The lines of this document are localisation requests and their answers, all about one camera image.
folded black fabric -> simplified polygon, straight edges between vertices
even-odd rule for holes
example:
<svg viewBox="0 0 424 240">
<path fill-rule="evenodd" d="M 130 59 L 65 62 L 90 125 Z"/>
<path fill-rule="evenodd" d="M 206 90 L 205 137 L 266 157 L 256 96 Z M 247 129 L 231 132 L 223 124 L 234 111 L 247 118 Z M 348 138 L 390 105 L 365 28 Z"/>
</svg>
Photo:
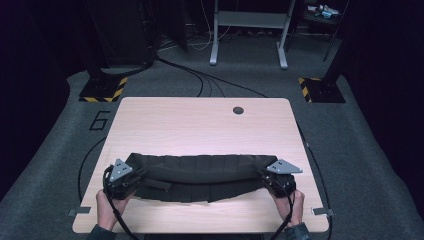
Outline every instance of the folded black fabric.
<svg viewBox="0 0 424 240">
<path fill-rule="evenodd" d="M 218 201 L 263 187 L 277 161 L 268 155 L 152 156 L 132 153 L 126 163 L 147 169 L 136 196 L 167 202 Z"/>
</svg>

sleeve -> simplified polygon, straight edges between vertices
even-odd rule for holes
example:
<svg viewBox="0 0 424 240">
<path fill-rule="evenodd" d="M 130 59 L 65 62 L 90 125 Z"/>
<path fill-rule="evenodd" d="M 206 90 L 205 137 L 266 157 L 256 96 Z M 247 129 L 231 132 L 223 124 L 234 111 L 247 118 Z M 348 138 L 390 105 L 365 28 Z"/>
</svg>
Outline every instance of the sleeve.
<svg viewBox="0 0 424 240">
<path fill-rule="evenodd" d="M 311 240 L 305 223 L 286 228 L 284 232 L 286 234 L 286 240 Z"/>
<path fill-rule="evenodd" d="M 114 240 L 115 237 L 116 233 L 101 228 L 96 224 L 86 240 Z"/>
</svg>

gray carpet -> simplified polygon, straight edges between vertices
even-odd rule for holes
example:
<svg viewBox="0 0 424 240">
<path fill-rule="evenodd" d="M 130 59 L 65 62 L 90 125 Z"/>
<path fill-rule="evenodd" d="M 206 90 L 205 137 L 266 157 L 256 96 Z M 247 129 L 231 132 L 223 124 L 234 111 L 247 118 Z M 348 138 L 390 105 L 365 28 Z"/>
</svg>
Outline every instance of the gray carpet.
<svg viewBox="0 0 424 240">
<path fill-rule="evenodd" d="M 288 70 L 281 70 L 275 47 L 277 39 L 233 39 L 221 43 L 218 65 L 209 65 L 211 46 L 198 51 L 179 48 L 159 51 L 163 59 L 243 85 L 268 97 L 287 98 L 305 137 L 314 151 L 336 216 L 333 239 L 423 239 L 424 224 L 405 184 L 391 169 L 384 153 L 356 105 L 347 81 L 337 82 L 345 104 L 306 103 L 299 77 L 322 77 L 327 43 L 298 36 L 287 53 Z M 112 69 L 124 72 L 128 69 Z M 77 176 L 80 164 L 99 140 L 107 136 L 119 101 L 128 96 L 196 97 L 201 83 L 193 75 L 160 62 L 131 76 L 118 102 L 84 103 L 78 94 L 88 75 L 69 77 L 71 93 L 56 125 L 0 204 L 0 239 L 84 239 L 72 231 L 70 209 L 79 206 Z M 253 92 L 216 81 L 226 97 L 261 97 Z M 204 82 L 200 97 L 223 97 Z M 90 130 L 99 111 L 107 119 L 104 130 Z M 83 193 L 103 143 L 88 155 L 82 172 Z M 323 200 L 324 191 L 311 156 Z M 313 234 L 326 239 L 327 232 Z M 128 239 L 119 234 L 118 239 Z"/>
</svg>

wooden tabletop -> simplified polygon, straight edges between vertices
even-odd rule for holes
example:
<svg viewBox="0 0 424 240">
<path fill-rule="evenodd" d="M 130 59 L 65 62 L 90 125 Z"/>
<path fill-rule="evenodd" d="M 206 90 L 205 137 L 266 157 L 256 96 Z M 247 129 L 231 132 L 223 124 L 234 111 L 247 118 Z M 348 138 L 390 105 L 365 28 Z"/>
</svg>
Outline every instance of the wooden tabletop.
<svg viewBox="0 0 424 240">
<path fill-rule="evenodd" d="M 243 109 L 242 114 L 234 108 Z M 321 198 L 286 99 L 282 98 L 141 98 L 121 104 L 82 201 L 89 214 L 78 214 L 77 233 L 88 233 L 97 221 L 95 195 L 104 170 L 130 153 L 145 155 L 275 155 L 303 170 L 294 174 L 305 193 L 304 222 L 311 232 L 328 229 L 325 216 L 312 208 Z M 264 233 L 282 223 L 264 188 L 213 203 L 131 199 L 123 219 L 135 233 Z M 123 232 L 116 224 L 115 232 Z"/>
</svg>

yellow and black hazard tape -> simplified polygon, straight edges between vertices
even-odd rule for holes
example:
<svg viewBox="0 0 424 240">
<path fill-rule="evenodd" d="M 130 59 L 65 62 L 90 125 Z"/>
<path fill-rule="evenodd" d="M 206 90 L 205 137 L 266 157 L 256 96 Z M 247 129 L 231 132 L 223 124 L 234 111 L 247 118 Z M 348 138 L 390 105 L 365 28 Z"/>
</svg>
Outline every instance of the yellow and black hazard tape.
<svg viewBox="0 0 424 240">
<path fill-rule="evenodd" d="M 128 78 L 124 78 L 118 85 L 113 97 L 80 97 L 81 102 L 116 102 L 121 96 L 124 86 L 127 83 Z"/>
<path fill-rule="evenodd" d="M 306 81 L 321 81 L 321 78 L 299 78 L 300 87 L 302 88 L 303 97 L 306 102 L 312 102 L 311 94 L 309 93 L 308 88 L 306 87 Z"/>
</svg>

